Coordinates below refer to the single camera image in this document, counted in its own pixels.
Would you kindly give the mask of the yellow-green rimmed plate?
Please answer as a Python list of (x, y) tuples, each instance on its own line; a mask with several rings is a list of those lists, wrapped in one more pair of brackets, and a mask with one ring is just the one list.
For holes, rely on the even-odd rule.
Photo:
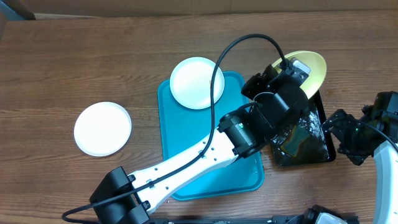
[(292, 52), (284, 57), (287, 61), (296, 57), (310, 67), (309, 77), (300, 86), (294, 83), (291, 77), (279, 77), (271, 87), (275, 88), (275, 92), (280, 94), (283, 100), (306, 103), (319, 90), (326, 77), (325, 59), (316, 52), (305, 50)]

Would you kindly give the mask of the plain white plate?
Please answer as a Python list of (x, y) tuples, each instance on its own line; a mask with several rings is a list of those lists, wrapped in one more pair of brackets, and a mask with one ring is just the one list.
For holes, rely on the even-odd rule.
[(107, 101), (83, 110), (73, 130), (78, 148), (94, 157), (106, 157), (119, 151), (131, 133), (132, 120), (127, 110)]

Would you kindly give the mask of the yellow green scrub sponge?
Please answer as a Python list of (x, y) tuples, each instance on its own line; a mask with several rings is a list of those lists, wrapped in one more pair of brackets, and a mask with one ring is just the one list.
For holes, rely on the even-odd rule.
[(296, 157), (303, 143), (310, 136), (310, 133), (303, 127), (295, 126), (290, 135), (286, 137), (280, 149), (291, 157)]

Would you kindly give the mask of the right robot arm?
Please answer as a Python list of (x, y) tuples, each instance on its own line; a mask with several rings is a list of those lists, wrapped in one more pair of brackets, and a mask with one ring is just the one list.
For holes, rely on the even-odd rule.
[(376, 205), (373, 223), (397, 223), (397, 116), (380, 110), (355, 119), (335, 111), (322, 124), (340, 142), (338, 152), (359, 166), (371, 156), (376, 166)]

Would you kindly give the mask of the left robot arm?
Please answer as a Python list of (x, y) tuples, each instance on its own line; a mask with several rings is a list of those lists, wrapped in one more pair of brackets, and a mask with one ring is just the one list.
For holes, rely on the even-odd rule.
[(90, 197), (98, 221), (145, 223), (149, 214), (182, 187), (255, 154), (307, 108), (308, 96), (301, 86), (310, 75), (309, 68), (289, 65), (277, 71), (269, 65), (243, 86), (242, 94), (252, 102), (212, 124), (202, 142), (131, 174), (122, 167), (109, 172)]

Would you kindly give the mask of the black water tray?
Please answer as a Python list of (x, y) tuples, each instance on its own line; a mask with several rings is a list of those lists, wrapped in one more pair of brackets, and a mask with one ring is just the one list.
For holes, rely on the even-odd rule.
[(275, 163), (288, 167), (334, 161), (336, 151), (331, 134), (322, 130), (325, 121), (322, 99), (316, 92), (309, 99), (306, 113), (296, 124), (272, 139)]

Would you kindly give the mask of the teal plastic serving tray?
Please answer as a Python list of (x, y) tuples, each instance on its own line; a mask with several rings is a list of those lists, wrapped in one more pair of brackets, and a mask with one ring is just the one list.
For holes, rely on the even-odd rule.
[[(241, 94), (244, 78), (237, 72), (224, 72), (224, 90), (215, 104), (216, 123), (222, 116), (249, 102)], [(193, 146), (210, 132), (210, 109), (191, 110), (172, 96), (170, 82), (162, 82), (157, 90), (162, 152), (165, 160)], [(258, 189), (264, 181), (261, 155), (256, 153), (228, 167), (214, 170), (194, 180), (172, 197), (193, 200), (237, 194)]]

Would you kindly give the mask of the white plate with blue rim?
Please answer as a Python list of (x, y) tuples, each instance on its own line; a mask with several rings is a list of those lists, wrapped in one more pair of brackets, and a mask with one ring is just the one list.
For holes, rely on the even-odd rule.
[(182, 106), (202, 110), (210, 107), (210, 87), (216, 63), (204, 57), (181, 61), (170, 76), (170, 91)]

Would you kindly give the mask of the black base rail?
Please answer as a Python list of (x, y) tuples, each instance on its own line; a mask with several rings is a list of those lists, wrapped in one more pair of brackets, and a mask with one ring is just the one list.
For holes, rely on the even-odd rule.
[(316, 223), (347, 223), (360, 224), (356, 215), (342, 216), (339, 213), (313, 205), (302, 214), (296, 215), (274, 215), (270, 218), (186, 218), (167, 219), (151, 218), (148, 224), (316, 224)]

